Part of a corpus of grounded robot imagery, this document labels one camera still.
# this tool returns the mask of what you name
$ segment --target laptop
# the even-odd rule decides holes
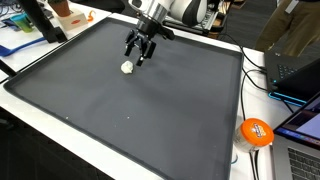
[[[320,92],[275,130],[277,180],[320,180]]]
[[[302,106],[320,91],[320,58],[314,61],[265,53],[271,98]]]

